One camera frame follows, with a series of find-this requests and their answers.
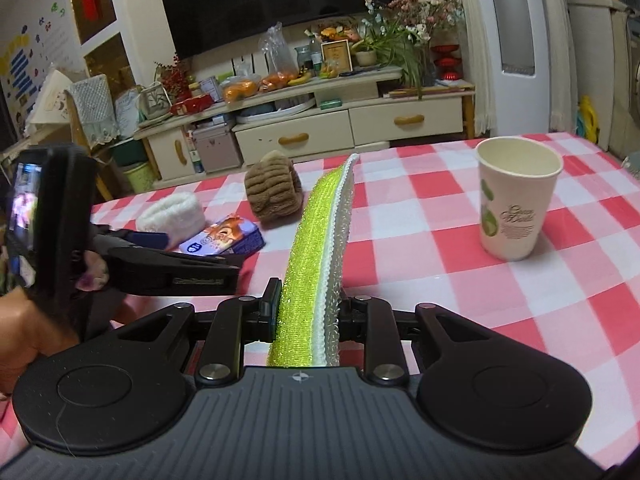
picture frame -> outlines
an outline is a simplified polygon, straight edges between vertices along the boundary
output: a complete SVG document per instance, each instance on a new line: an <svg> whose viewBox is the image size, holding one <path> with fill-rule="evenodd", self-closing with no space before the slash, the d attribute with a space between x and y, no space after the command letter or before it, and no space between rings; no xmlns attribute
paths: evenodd
<svg viewBox="0 0 640 480"><path fill-rule="evenodd" d="M322 58L327 61L333 59L338 63L338 74L352 72L351 52L349 40L330 41L322 45Z"/></svg>

purple snack box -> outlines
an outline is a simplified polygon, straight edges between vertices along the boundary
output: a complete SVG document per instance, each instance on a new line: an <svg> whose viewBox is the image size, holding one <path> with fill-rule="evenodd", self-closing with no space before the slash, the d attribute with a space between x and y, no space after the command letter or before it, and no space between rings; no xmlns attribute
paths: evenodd
<svg viewBox="0 0 640 480"><path fill-rule="evenodd" d="M264 240L256 224L237 215L229 215L179 247L183 253L197 256L253 254L264 247Z"/></svg>

drawer handle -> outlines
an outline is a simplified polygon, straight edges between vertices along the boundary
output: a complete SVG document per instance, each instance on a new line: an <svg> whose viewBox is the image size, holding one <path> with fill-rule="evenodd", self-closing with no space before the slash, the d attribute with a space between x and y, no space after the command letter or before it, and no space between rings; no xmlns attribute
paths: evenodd
<svg viewBox="0 0 640 480"><path fill-rule="evenodd" d="M187 159L184 156L184 152L182 151L182 145L181 145L180 141L176 140L174 142L174 146L175 146L175 154L178 156L178 160L180 160L180 163L183 166L186 166L187 165Z"/></svg>
<svg viewBox="0 0 640 480"><path fill-rule="evenodd" d="M405 126L406 124L419 124L424 122L424 115L414 115L411 117L396 117L394 124L396 126Z"/></svg>
<svg viewBox="0 0 640 480"><path fill-rule="evenodd" d="M280 137L278 139L278 144L281 146L286 146L287 144L295 144L296 142L305 142L305 140L309 140L309 134L297 134L291 137Z"/></svg>

green bucket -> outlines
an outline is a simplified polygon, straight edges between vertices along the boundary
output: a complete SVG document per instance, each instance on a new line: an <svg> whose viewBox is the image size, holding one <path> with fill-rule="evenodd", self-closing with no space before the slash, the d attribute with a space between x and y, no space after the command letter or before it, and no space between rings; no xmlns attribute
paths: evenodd
<svg viewBox="0 0 640 480"><path fill-rule="evenodd" d="M122 173L127 177L127 180L131 184L135 194L145 193L154 188L154 171L151 168L151 164L148 162L136 165L130 170L125 170Z"/></svg>
<svg viewBox="0 0 640 480"><path fill-rule="evenodd" d="M118 143L111 149L111 155L113 160L120 168L126 168L127 166L133 166L148 161L146 157L145 145L141 140L128 140L126 142Z"/></svg>

metal screw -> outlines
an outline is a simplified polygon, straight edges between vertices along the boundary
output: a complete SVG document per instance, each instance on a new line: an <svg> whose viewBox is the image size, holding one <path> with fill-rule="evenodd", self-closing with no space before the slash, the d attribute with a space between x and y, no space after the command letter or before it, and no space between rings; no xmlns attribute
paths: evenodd
<svg viewBox="0 0 640 480"><path fill-rule="evenodd" d="M383 381L394 381L404 375L404 370L398 365L378 365L373 369L373 374Z"/></svg>
<svg viewBox="0 0 640 480"><path fill-rule="evenodd" d="M212 363L209 365L204 365L200 369L200 375L205 379L210 379L212 381L224 379L229 377L231 374L231 370L226 365L221 365L219 363Z"/></svg>

